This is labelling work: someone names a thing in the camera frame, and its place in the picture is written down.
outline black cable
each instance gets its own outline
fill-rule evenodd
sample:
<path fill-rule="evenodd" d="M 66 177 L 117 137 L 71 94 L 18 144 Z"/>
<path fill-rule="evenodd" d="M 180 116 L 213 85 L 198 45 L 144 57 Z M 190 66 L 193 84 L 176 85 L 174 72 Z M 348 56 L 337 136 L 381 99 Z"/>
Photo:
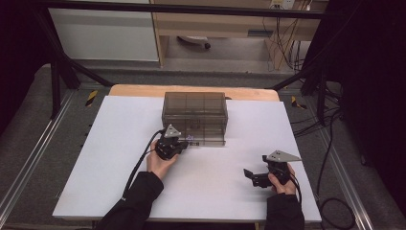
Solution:
<path fill-rule="evenodd" d="M 350 16 L 347 18 L 346 22 L 340 27 L 340 29 L 338 30 L 337 33 L 335 33 L 332 38 L 327 42 L 327 44 L 315 55 L 312 57 L 311 60 L 307 61 L 304 68 L 301 70 L 301 72 L 299 72 L 298 74 L 292 76 L 291 78 L 287 79 L 287 80 L 283 80 L 282 82 L 275 84 L 274 86 L 271 87 L 265 87 L 265 89 L 273 89 L 273 90 L 280 90 L 284 87 L 286 87 L 288 84 L 291 84 L 299 79 L 306 79 L 306 81 L 309 81 L 308 76 L 310 75 L 317 75 L 317 73 L 320 71 L 320 69 L 322 67 L 325 66 L 325 60 L 327 58 L 332 58 L 329 57 L 329 53 L 330 50 L 332 49 L 331 46 L 335 45 L 335 43 L 337 42 L 338 37 L 342 34 L 342 32 L 347 28 L 347 26 L 349 25 L 351 19 L 353 18 L 353 16 L 355 15 L 356 11 L 359 9 L 359 7 L 361 6 L 362 2 L 365 0 L 359 0 L 357 3 L 357 6 L 354 7 L 354 10 L 351 12 Z M 303 94 L 309 94 L 310 90 L 313 90 L 313 88 L 307 86 L 307 87 L 302 87 L 302 93 Z"/>
<path fill-rule="evenodd" d="M 331 109 L 328 109 L 328 110 L 325 111 L 325 113 L 327 113 L 327 112 L 329 112 L 329 111 L 331 111 L 331 110 L 334 110 L 334 109 L 339 109 L 339 107 L 333 107 L 333 108 L 331 108 Z M 307 121 L 310 121 L 310 120 L 314 120 L 314 118 L 316 118 L 316 117 L 313 116 L 313 117 L 311 117 L 311 118 L 307 118 L 307 119 L 304 119 L 304 120 L 301 120 L 301 121 L 298 121 L 298 122 L 291 122 L 290 125 L 295 125 L 295 124 L 299 124 L 299 123 L 304 123 L 304 122 L 307 122 Z"/>
<path fill-rule="evenodd" d="M 317 89 L 317 90 L 321 90 L 319 85 L 316 86 L 316 89 Z M 333 93 L 333 92 L 328 88 L 327 85 L 325 86 L 325 95 L 326 95 L 326 96 L 330 96 L 331 98 L 334 98 L 334 99 L 336 99 L 337 101 L 339 101 L 339 100 L 341 99 L 341 95 L 336 94 L 336 93 Z"/>
<path fill-rule="evenodd" d="M 286 62 L 287 66 L 289 66 L 289 68 L 292 69 L 293 67 L 292 67 L 292 65 L 289 63 L 289 60 L 288 60 L 287 57 L 286 57 L 285 51 L 284 51 L 284 49 L 283 49 L 283 45 L 284 45 L 284 44 L 282 43 L 282 39 L 281 39 L 281 37 L 280 37 L 281 19 L 280 19 L 279 17 L 277 17 L 276 20 L 277 20 L 277 30 L 276 30 L 276 32 L 277 32 L 277 45 L 278 45 L 278 48 L 279 48 L 279 49 L 281 50 L 281 52 L 282 52 L 283 59 L 284 59 L 284 61 Z M 294 29 L 295 29 L 297 23 L 298 23 L 298 19 L 295 19 L 295 20 L 284 30 L 282 38 L 284 38 L 286 32 L 287 32 L 287 31 L 289 30 L 289 28 L 293 25 L 292 33 L 290 34 L 290 37 L 289 37 L 289 39 L 288 39 L 288 41 L 289 41 L 289 40 L 291 39 L 292 35 L 293 35 L 293 31 L 294 31 Z"/>
<path fill-rule="evenodd" d="M 318 178 L 318 180 L 317 180 L 317 186 L 316 186 L 316 195 L 317 195 L 318 197 L 320 197 L 320 196 L 319 196 L 319 194 L 320 194 L 320 184 L 321 184 L 321 181 L 322 181 L 323 171 L 324 171 L 324 169 L 325 169 L 326 162 L 327 162 L 327 157 L 328 157 L 329 151 L 330 151 L 331 146 L 332 146 L 332 134 L 333 134 L 333 132 L 332 132 L 332 124 L 333 124 L 333 121 L 334 121 L 334 116 L 337 115 L 339 112 L 341 112 L 341 109 L 338 109 L 338 110 L 334 111 L 334 113 L 333 113 L 332 116 L 331 116 L 331 120 L 332 120 L 332 121 L 331 121 L 330 124 L 329 124 L 330 140 L 329 140 L 329 142 L 328 142 L 327 151 L 326 151 L 325 157 L 324 157 L 324 159 L 323 159 L 323 164 L 322 164 L 322 167 L 321 167 L 321 169 L 320 169 L 319 178 Z M 352 217 L 352 222 L 351 222 L 351 224 L 350 224 L 349 226 L 344 226 L 344 227 L 343 227 L 343 226 L 339 226 L 339 225 L 337 225 L 337 224 L 334 224 L 334 223 L 331 222 L 331 220 L 329 220 L 329 219 L 323 214 L 323 208 L 325 207 L 325 205 L 326 205 L 328 202 L 330 202 L 330 201 L 332 201 L 332 200 L 336 200 L 336 201 L 339 201 L 339 202 L 345 204 L 346 207 L 350 210 L 351 217 Z M 346 229 L 346 230 L 347 230 L 347 229 L 351 229 L 351 228 L 355 225 L 355 215 L 354 215 L 354 212 L 353 212 L 352 209 L 349 207 L 349 205 L 348 205 L 347 203 L 345 203 L 343 200 L 333 197 L 333 198 L 329 198 L 329 199 L 325 200 L 321 205 L 320 205 L 319 200 L 318 200 L 318 201 L 317 201 L 317 204 L 318 204 L 318 206 L 319 206 L 319 211 L 320 211 L 320 213 L 321 213 L 321 215 L 322 215 L 322 217 L 323 217 L 323 220 L 325 220 L 326 222 L 328 222 L 329 224 L 331 224 L 331 226 L 333 226 L 333 227 L 335 227 L 335 228 L 337 228 L 337 229 Z M 322 227 L 322 229 L 325 229 L 325 226 L 323 225 L 322 222 L 320 222 L 320 226 Z"/>
<path fill-rule="evenodd" d="M 272 7 L 275 7 L 275 8 L 278 9 L 278 10 L 281 9 L 281 6 L 279 6 L 279 5 L 272 5 L 271 8 L 272 8 Z M 283 50 L 282 44 L 280 44 L 281 39 L 280 39 L 279 41 L 277 41 L 277 42 L 275 41 L 275 39 L 274 39 L 274 40 L 271 40 L 271 36 L 270 36 L 268 30 L 267 30 L 266 27 L 265 27 L 264 19 L 265 19 L 265 18 L 263 17 L 263 18 L 262 18 L 262 27 L 263 27 L 263 29 L 266 31 L 266 34 L 268 35 L 269 41 L 271 41 L 272 43 L 275 43 L 275 44 L 277 45 L 277 48 L 280 48 L 280 50 L 281 50 L 281 52 L 282 52 L 282 54 L 283 54 L 284 60 L 286 61 L 287 65 L 288 65 L 290 68 L 292 68 L 292 66 L 290 65 L 289 61 L 287 61 L 287 57 L 286 57 L 285 52 L 284 52 L 284 50 Z M 276 20 L 277 20 L 277 36 L 274 36 L 274 38 L 275 38 L 275 37 L 280 38 L 280 36 L 279 36 L 279 22 L 280 22 L 281 19 L 277 17 Z M 286 28 L 286 30 L 285 30 L 284 33 L 283 33 L 283 36 L 284 36 L 284 34 L 286 33 L 286 31 L 287 31 L 295 22 L 297 22 L 297 19 L 296 19 L 293 23 L 291 23 L 291 24 Z M 269 49 L 267 49 L 267 51 L 268 51 L 268 62 L 267 62 L 267 63 L 268 63 L 268 71 L 269 71 L 269 72 L 271 72 L 271 70 L 270 70 L 270 68 L 269 68 L 269 60 L 270 60 L 270 58 L 271 58 L 270 49 L 271 49 L 271 46 L 269 46 Z M 272 62 L 273 62 L 273 65 L 274 65 L 274 68 L 273 68 L 272 71 L 274 71 L 274 70 L 275 70 L 275 59 L 274 59 L 274 58 L 272 59 Z"/>
<path fill-rule="evenodd" d="M 301 186 L 299 185 L 298 178 L 296 178 L 296 176 L 292 173 L 290 174 L 290 176 L 293 176 L 293 178 L 290 177 L 290 181 L 292 181 L 292 183 L 295 185 L 296 189 L 298 190 L 299 203 L 302 206 L 302 191 L 301 191 Z"/>
<path fill-rule="evenodd" d="M 299 63 L 299 62 L 300 62 L 299 56 L 300 56 L 300 52 L 301 52 L 301 44 L 302 44 L 302 42 L 301 42 L 301 41 L 298 41 L 298 48 L 297 48 L 297 50 L 296 50 L 296 59 L 295 59 L 295 61 L 294 61 L 295 74 L 296 74 L 296 71 L 301 71 L 301 69 L 299 68 L 299 66 L 302 65 L 301 63 Z"/>
<path fill-rule="evenodd" d="M 132 180 L 133 180 L 133 178 L 134 178 L 135 173 L 138 171 L 138 168 L 140 168 L 141 163 L 143 162 L 144 158 L 145 158 L 146 155 L 149 153 L 148 148 L 149 148 L 149 146 L 151 145 L 153 139 L 154 139 L 155 136 L 158 135 L 159 133 L 162 134 L 163 131 L 164 131 L 163 129 L 162 129 L 162 130 L 159 130 L 159 131 L 155 132 L 155 133 L 152 135 L 151 139 L 149 140 L 149 142 L 148 142 L 148 144 L 147 144 L 146 149 L 144 150 L 144 153 L 141 155 L 140 160 L 138 160 L 137 165 L 134 167 L 134 169 L 133 169 L 132 172 L 131 172 L 131 175 L 130 175 L 129 178 L 128 178 L 128 181 L 127 181 L 127 183 L 126 183 L 126 185 L 125 185 L 125 189 L 124 189 L 124 192 L 123 192 L 123 196 L 125 196 L 125 193 L 129 190 L 129 187 L 131 186 L 131 183 L 132 183 Z"/>
<path fill-rule="evenodd" d="M 332 123 L 333 121 L 335 121 L 337 119 L 337 118 L 333 118 L 332 116 L 326 116 L 326 118 L 328 119 L 327 122 L 329 122 L 329 123 Z M 294 131 L 293 134 L 295 135 L 296 138 L 298 138 L 298 137 L 307 135 L 307 134 L 309 134 L 311 132 L 314 132 L 314 131 L 320 130 L 322 128 L 325 128 L 325 127 L 326 126 L 324 126 L 320 121 L 317 121 L 316 123 L 314 123 L 311 126 L 307 126 L 307 127 L 302 128 L 302 129 Z"/>

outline white tabletop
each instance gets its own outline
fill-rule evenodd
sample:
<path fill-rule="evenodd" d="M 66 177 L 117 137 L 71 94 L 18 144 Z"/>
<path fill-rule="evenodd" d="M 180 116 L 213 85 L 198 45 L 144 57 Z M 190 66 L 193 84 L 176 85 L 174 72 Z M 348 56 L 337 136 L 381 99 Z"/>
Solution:
<path fill-rule="evenodd" d="M 107 96 L 53 216 L 101 219 L 121 198 L 152 134 L 162 129 L 163 98 Z M 225 147 L 188 147 L 164 179 L 151 220 L 266 219 L 270 188 L 253 187 L 243 169 L 266 173 L 261 156 L 282 150 L 300 157 L 283 103 L 227 101 Z M 292 162 L 303 194 L 304 219 L 321 221 L 302 162 Z M 146 170 L 146 161 L 139 171 Z"/>

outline white cabinet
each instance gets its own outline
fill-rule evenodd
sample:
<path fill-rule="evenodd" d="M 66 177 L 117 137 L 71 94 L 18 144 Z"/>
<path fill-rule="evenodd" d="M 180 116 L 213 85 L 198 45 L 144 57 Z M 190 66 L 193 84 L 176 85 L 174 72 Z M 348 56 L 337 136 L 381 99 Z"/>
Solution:
<path fill-rule="evenodd" d="M 115 2 L 149 3 L 148 0 Z M 50 9 L 50 13 L 70 58 L 158 61 L 150 12 Z"/>

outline transparent plastic box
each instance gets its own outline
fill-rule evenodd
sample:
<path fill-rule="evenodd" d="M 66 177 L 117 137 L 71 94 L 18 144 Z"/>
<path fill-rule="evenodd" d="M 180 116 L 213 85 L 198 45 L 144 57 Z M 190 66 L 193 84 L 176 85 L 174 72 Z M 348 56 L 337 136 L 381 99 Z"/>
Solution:
<path fill-rule="evenodd" d="M 227 105 L 221 92 L 167 92 L 162 123 L 182 133 L 180 141 L 191 146 L 224 146 L 228 121 Z"/>

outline tripod leg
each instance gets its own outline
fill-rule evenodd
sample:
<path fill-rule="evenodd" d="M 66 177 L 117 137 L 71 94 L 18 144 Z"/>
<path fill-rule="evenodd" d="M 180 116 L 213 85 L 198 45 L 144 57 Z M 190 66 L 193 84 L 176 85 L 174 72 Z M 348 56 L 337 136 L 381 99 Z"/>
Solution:
<path fill-rule="evenodd" d="M 273 89 L 275 91 L 278 91 L 280 89 L 283 89 L 284 87 L 286 87 L 287 85 L 299 80 L 299 79 L 306 79 L 311 73 L 313 73 L 313 70 L 315 68 L 313 66 L 309 66 L 308 68 L 305 68 L 304 70 L 302 70 L 301 72 L 297 73 L 296 75 L 290 77 L 287 80 L 282 81 L 281 83 L 277 83 L 272 87 L 268 87 L 265 89 Z"/>
<path fill-rule="evenodd" d="M 42 32 L 45 34 L 48 46 L 44 47 L 44 50 L 50 50 L 50 56 L 58 63 L 58 72 L 60 76 L 66 83 L 66 86 L 69 88 L 78 88 L 80 85 L 79 79 L 76 76 L 75 72 L 68 66 L 66 60 L 63 58 L 63 49 L 59 43 L 59 40 L 56 38 L 55 33 L 51 29 L 47 19 L 44 15 L 44 9 L 38 8 L 34 5 L 29 5 L 27 2 L 21 2 L 21 7 L 28 8 L 27 12 L 31 12 L 34 19 L 38 23 L 38 26 L 41 28 Z"/>
<path fill-rule="evenodd" d="M 326 99 L 326 71 L 327 68 L 323 68 L 322 70 L 322 75 L 320 77 L 319 81 L 319 93 L 318 93 L 318 98 L 317 98 L 317 118 L 319 119 L 320 123 L 322 124 L 323 127 L 326 126 L 325 123 L 325 99 Z"/>
<path fill-rule="evenodd" d="M 94 81 L 97 81 L 98 83 L 100 83 L 100 84 L 102 84 L 104 86 L 109 86 L 110 87 L 110 86 L 115 85 L 115 83 L 110 82 L 109 80 L 106 80 L 106 79 L 100 77 L 99 75 L 93 73 L 92 71 L 88 70 L 87 68 L 80 65 L 76 61 L 70 59 L 69 57 L 65 56 L 65 58 L 69 61 L 69 63 L 71 64 L 72 67 L 74 67 L 76 70 L 80 71 L 82 74 L 86 75 L 90 79 L 92 79 Z"/>

